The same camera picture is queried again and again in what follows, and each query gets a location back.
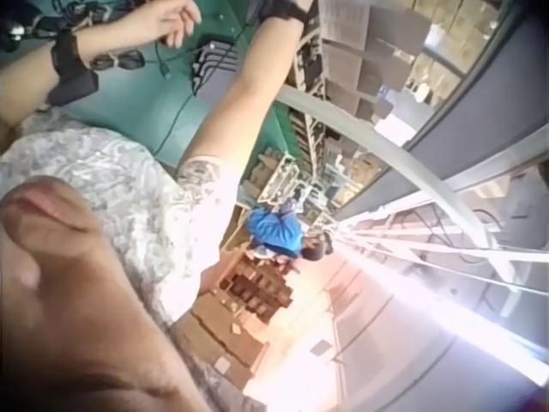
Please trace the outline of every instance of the wrist strap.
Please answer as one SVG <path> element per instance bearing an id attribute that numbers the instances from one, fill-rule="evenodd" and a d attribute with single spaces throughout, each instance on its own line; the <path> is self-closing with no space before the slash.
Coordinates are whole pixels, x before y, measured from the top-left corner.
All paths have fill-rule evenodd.
<path id="1" fill-rule="evenodd" d="M 293 0 L 266 0 L 258 17 L 261 23 L 270 17 L 278 17 L 284 20 L 296 19 L 307 25 L 309 12 L 301 9 Z"/>
<path id="2" fill-rule="evenodd" d="M 51 48 L 51 62 L 59 78 L 69 80 L 87 70 L 78 52 L 76 36 L 70 31 L 62 31 Z"/>

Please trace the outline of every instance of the white floral shirt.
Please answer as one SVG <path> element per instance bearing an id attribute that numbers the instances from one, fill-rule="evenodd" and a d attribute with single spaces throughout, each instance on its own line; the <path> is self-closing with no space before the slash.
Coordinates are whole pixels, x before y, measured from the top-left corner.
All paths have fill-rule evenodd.
<path id="1" fill-rule="evenodd" d="M 36 175 L 72 185 L 155 320 L 176 322 L 196 299 L 201 273 L 219 260 L 238 176 L 201 157 L 186 161 L 176 182 L 141 144 L 57 110 L 33 115 L 22 131 L 0 158 L 0 199 Z"/>

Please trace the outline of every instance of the person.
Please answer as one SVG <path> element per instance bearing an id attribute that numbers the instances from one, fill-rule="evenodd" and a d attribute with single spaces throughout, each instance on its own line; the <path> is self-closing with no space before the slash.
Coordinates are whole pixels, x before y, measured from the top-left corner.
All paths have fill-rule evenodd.
<path id="1" fill-rule="evenodd" d="M 154 0 L 76 32 L 76 49 L 87 63 L 157 39 L 179 47 L 200 20 L 191 0 Z M 52 43 L 0 71 L 2 384 L 22 410 L 210 410 L 163 331 L 219 257 L 303 27 L 261 24 L 175 180 L 118 133 L 33 114 L 58 83 Z"/>
<path id="2" fill-rule="evenodd" d="M 246 219 L 246 229 L 252 238 L 248 251 L 252 257 L 279 263 L 298 258 L 317 262 L 334 251 L 328 232 L 304 236 L 297 213 L 301 197 L 301 191 L 295 191 L 278 211 L 263 206 L 252 209 Z"/>

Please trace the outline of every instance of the black wrist strap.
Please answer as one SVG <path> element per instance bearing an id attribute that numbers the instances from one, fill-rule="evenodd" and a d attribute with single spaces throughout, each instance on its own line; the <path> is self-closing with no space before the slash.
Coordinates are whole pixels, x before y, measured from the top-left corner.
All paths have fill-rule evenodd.
<path id="1" fill-rule="evenodd" d="M 259 13 L 259 21 L 263 23 L 270 17 L 284 20 L 296 19 L 306 25 L 309 12 L 301 9 L 293 0 L 266 0 Z"/>
<path id="2" fill-rule="evenodd" d="M 70 31 L 63 31 L 57 36 L 57 41 L 51 48 L 51 62 L 61 82 L 87 71 L 78 52 L 76 36 Z"/>
<path id="3" fill-rule="evenodd" d="M 48 94 L 52 106 L 68 105 L 99 90 L 97 73 L 82 62 L 72 32 L 62 32 L 57 36 L 51 48 L 51 62 L 59 75 L 59 84 Z"/>
<path id="4" fill-rule="evenodd" d="M 307 24 L 309 20 L 309 13 L 301 9 L 296 3 L 290 2 L 288 7 L 288 17 L 301 21 L 303 24 Z"/>

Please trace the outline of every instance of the lips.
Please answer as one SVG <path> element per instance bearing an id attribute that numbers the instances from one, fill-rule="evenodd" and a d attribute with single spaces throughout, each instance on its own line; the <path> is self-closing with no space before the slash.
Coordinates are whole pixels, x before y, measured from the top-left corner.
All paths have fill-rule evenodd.
<path id="1" fill-rule="evenodd" d="M 55 191 L 43 187 L 38 181 L 27 182 L 14 189 L 6 196 L 2 206 L 14 206 L 24 214 L 38 215 L 66 227 L 80 229 L 68 220 L 66 202 L 59 198 Z"/>

